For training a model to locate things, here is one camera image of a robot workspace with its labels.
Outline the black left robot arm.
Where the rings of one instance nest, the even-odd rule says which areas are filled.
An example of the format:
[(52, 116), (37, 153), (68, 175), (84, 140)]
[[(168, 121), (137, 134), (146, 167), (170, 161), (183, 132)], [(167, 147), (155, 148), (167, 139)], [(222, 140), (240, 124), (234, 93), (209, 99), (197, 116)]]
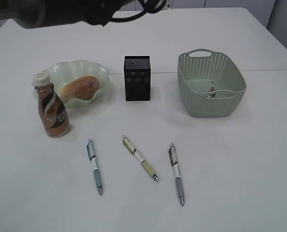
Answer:
[(85, 22), (105, 26), (130, 0), (0, 0), (0, 20), (25, 29)]

